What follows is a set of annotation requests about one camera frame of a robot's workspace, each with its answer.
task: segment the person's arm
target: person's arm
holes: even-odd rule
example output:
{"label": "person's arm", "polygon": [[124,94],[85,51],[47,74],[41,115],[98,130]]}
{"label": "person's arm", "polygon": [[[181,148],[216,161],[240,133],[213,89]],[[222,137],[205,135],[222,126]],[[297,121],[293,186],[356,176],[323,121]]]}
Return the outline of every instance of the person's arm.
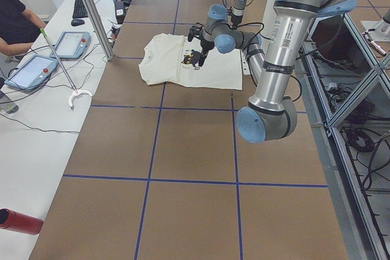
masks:
{"label": "person's arm", "polygon": [[30,22],[35,24],[39,29],[46,27],[46,24],[31,9],[26,8],[22,15]]}
{"label": "person's arm", "polygon": [[26,53],[33,43],[19,43],[8,45],[2,38],[0,38],[0,52],[6,56],[15,56]]}

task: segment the white t-shirt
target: white t-shirt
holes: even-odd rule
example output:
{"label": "white t-shirt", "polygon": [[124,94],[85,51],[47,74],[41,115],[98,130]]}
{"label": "white t-shirt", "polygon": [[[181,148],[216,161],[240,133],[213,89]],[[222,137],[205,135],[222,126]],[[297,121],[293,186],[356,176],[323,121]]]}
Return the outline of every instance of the white t-shirt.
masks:
{"label": "white t-shirt", "polygon": [[220,54],[215,48],[199,67],[200,41],[162,33],[154,36],[144,48],[145,57],[139,64],[142,79],[148,85],[172,82],[195,88],[242,89],[241,54],[233,50]]}

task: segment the white desk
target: white desk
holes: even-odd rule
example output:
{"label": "white desk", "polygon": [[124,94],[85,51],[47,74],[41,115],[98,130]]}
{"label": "white desk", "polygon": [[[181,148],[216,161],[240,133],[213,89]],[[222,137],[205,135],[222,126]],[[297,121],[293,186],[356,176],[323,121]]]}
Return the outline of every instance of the white desk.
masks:
{"label": "white desk", "polygon": [[[45,31],[52,43],[58,40],[64,30],[90,32],[91,44],[86,52],[87,54],[94,44],[99,41],[96,34],[93,33],[89,18],[84,19],[85,24],[82,26],[72,27],[70,25],[73,5],[74,0],[65,0]],[[108,32],[112,26],[110,21],[116,22],[113,2],[112,0],[100,0],[96,7],[102,18],[105,31]],[[39,36],[33,48],[45,45],[44,38]],[[50,49],[47,48],[38,53],[48,56]],[[32,54],[25,57],[20,64],[23,64],[30,56]],[[94,69],[85,82],[83,89],[95,93],[105,67],[105,60],[100,46],[87,57],[87,61],[94,64]],[[76,61],[67,61],[64,64],[69,68],[75,63]],[[91,65],[81,61],[68,72],[76,86],[81,86],[90,69]],[[62,70],[58,67],[48,85],[69,85],[64,73],[60,72]],[[6,93],[13,91],[6,86],[2,90]],[[44,87],[30,97],[16,102],[19,105],[19,111],[16,113],[6,114],[3,111],[1,113],[31,127],[78,132],[90,107],[91,97],[82,95],[74,99],[74,110],[70,110],[68,98],[71,93],[72,90],[64,86],[58,88]],[[26,93],[10,93],[9,97],[17,100],[26,95]],[[25,126],[1,116],[0,129],[0,208],[12,209],[44,220],[77,135],[28,130]],[[38,236],[0,230],[0,259],[28,259],[37,238]]]}

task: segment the red bottle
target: red bottle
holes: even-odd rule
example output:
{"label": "red bottle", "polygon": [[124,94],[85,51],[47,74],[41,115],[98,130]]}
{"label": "red bottle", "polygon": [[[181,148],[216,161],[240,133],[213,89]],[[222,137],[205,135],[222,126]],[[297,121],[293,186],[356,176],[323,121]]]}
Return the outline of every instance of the red bottle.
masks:
{"label": "red bottle", "polygon": [[24,234],[39,234],[43,221],[6,208],[0,209],[0,228]]}

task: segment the black shirt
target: black shirt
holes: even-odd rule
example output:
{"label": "black shirt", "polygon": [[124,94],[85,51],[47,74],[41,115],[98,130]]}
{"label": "black shirt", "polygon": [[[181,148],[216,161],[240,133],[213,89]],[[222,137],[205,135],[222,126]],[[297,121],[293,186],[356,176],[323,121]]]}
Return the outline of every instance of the black shirt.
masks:
{"label": "black shirt", "polygon": [[0,0],[0,38],[9,45],[34,42],[40,34],[39,28],[21,14],[25,9],[20,0]]}

